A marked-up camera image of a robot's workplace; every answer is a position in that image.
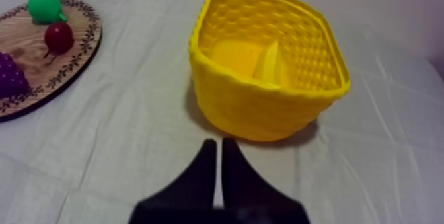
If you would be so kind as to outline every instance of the basket rim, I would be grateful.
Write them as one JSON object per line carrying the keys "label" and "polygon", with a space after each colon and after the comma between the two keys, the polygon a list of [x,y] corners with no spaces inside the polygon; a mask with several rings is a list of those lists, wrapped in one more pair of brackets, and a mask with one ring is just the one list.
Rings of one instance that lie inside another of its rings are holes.
{"label": "basket rim", "polygon": [[207,11],[209,9],[212,0],[205,0],[202,9],[199,13],[198,19],[196,21],[196,25],[193,29],[189,43],[189,53],[190,55],[192,55],[190,56],[190,62],[199,63],[216,75],[222,77],[228,77],[231,80],[236,81],[241,86],[252,87],[258,91],[265,91],[267,93],[276,93],[284,97],[302,96],[308,99],[319,99],[325,101],[341,98],[342,96],[347,94],[348,91],[350,90],[350,76],[348,75],[348,69],[342,59],[342,55],[340,53],[338,45],[336,44],[334,35],[328,25],[327,20],[323,17],[322,14],[320,14],[318,11],[316,11],[315,9],[308,6],[302,1],[299,0],[283,0],[283,1],[286,1],[290,5],[294,5],[296,3],[302,6],[303,10],[306,11],[307,14],[309,14],[310,17],[315,21],[317,21],[322,27],[324,33],[326,34],[327,43],[330,49],[333,51],[335,66],[340,76],[341,86],[338,87],[337,89],[317,90],[317,91],[307,90],[307,89],[288,89],[288,88],[283,89],[277,85],[263,83],[256,79],[253,79],[252,77],[241,75],[210,60],[199,49],[198,42],[199,42],[200,28],[202,27],[202,22],[204,21],[204,18],[207,14]]}

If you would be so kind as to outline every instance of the table surface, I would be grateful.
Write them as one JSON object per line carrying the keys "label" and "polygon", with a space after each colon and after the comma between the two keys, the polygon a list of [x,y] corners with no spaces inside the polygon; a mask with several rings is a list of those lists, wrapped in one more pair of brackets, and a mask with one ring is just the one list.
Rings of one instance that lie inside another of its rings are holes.
{"label": "table surface", "polygon": [[[89,68],[41,109],[0,124],[0,223],[126,223],[205,138],[221,140],[190,88],[187,45],[203,0],[84,1],[104,27]],[[0,0],[0,11],[23,2]],[[442,80],[427,61],[325,14],[350,93],[288,140],[242,151],[313,223],[441,223]]]}

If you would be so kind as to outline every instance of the purple grapes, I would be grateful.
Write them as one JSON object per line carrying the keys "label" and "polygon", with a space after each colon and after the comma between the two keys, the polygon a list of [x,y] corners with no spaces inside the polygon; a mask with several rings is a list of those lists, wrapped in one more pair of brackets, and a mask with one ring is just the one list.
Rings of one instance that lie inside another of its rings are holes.
{"label": "purple grapes", "polygon": [[23,71],[9,54],[0,52],[0,98],[25,93],[28,88]]}

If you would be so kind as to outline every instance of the wooden tray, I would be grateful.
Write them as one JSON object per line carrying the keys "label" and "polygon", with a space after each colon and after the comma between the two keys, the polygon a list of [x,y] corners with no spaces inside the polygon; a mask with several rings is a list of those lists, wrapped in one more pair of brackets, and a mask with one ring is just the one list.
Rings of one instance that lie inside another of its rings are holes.
{"label": "wooden tray", "polygon": [[64,91],[93,59],[102,38],[102,21],[81,0],[60,0],[73,30],[74,45],[52,63],[44,34],[48,25],[33,24],[28,4],[0,15],[0,52],[9,53],[30,84],[27,93],[0,98],[0,122],[27,114]]}

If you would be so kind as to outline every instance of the leaf pattern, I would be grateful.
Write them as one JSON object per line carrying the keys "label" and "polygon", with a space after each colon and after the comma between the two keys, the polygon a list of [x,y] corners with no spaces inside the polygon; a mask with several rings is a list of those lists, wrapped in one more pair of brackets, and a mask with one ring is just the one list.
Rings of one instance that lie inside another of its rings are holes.
{"label": "leaf pattern", "polygon": [[[95,12],[95,10],[84,1],[80,0],[60,0],[60,3],[65,7],[73,7],[77,8],[77,10],[81,11],[83,16],[87,17],[90,24],[85,31],[84,38],[82,38],[80,43],[81,52],[77,55],[72,56],[69,63],[64,65],[57,73],[57,75],[48,80],[45,84],[46,88],[54,89],[60,83],[62,83],[63,78],[70,75],[76,67],[80,66],[80,61],[82,60],[82,55],[86,54],[93,47],[91,46],[91,42],[94,40],[94,33],[99,28],[98,20],[100,20],[99,15]],[[0,22],[11,17],[14,17],[17,13],[21,11],[27,11],[28,5],[22,5],[12,9],[11,11],[0,15]],[[28,98],[36,98],[40,93],[44,92],[43,85],[40,85],[35,88],[29,88],[26,93],[18,94],[12,97],[9,97],[7,100],[0,102],[0,112],[4,113],[6,109],[12,106],[18,106]]]}

